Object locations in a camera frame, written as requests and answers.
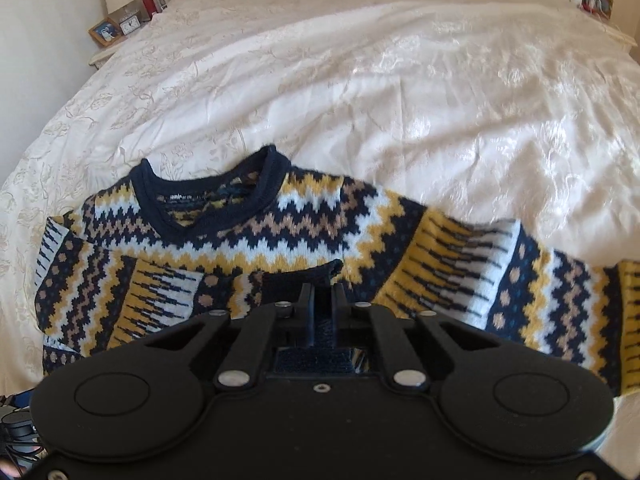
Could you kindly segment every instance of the red bottle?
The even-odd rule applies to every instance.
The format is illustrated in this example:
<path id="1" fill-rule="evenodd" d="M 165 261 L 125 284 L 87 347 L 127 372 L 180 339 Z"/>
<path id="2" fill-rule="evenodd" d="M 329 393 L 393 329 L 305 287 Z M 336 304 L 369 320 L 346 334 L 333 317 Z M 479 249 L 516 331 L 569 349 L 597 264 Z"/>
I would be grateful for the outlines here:
<path id="1" fill-rule="evenodd" d="M 156 7 L 156 3 L 154 0 L 142 0 L 142 3 L 145 4 L 146 12 L 149 14 L 149 19 L 152 19 L 154 14 L 158 13 L 158 8 Z"/>

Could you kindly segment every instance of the hand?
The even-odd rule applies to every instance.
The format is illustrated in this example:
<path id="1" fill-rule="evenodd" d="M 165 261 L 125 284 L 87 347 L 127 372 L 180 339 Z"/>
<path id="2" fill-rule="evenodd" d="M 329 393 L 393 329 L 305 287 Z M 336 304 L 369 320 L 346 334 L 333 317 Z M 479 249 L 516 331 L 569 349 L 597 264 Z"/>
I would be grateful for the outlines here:
<path id="1" fill-rule="evenodd" d="M 0 471 L 9 478 L 18 478 L 20 476 L 20 472 L 15 468 L 15 465 L 6 458 L 0 458 Z"/>

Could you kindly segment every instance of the wooden picture frame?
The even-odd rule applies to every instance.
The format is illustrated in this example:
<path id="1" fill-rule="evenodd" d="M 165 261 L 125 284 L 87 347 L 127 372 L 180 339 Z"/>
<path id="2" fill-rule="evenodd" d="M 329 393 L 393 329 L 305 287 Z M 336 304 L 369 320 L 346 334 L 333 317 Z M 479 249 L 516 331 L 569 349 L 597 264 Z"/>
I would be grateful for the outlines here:
<path id="1" fill-rule="evenodd" d="M 613 0 L 582 0 L 582 8 L 591 14 L 610 20 Z"/>
<path id="2" fill-rule="evenodd" d="M 88 32 L 89 36 L 101 46 L 111 46 L 124 37 L 120 25 L 111 18 L 105 18 L 100 23 L 96 23 Z"/>

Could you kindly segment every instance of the clock face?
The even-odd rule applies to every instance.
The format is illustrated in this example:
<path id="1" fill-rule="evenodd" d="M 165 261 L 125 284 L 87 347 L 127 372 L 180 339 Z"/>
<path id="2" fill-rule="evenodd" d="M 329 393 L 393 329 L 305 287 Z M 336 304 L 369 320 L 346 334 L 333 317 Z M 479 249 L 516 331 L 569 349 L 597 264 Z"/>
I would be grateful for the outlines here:
<path id="1" fill-rule="evenodd" d="M 120 24 L 123 34 L 130 34 L 139 27 L 140 22 L 138 21 L 137 16 L 131 16 Z"/>

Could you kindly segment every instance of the bed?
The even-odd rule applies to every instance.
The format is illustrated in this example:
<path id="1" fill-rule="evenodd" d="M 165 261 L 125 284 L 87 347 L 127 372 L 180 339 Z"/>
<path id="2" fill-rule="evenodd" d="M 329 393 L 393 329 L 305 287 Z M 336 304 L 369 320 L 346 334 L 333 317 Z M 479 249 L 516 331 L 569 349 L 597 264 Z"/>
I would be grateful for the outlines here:
<path id="1" fill-rule="evenodd" d="M 168 179 L 274 142 L 465 221 L 518 217 L 592 264 L 640 259 L 640 66 L 565 0 L 172 0 L 0 190 L 0 394 L 42 376 L 45 218 L 142 157 Z M 602 450 L 640 472 L 640 397 Z"/>

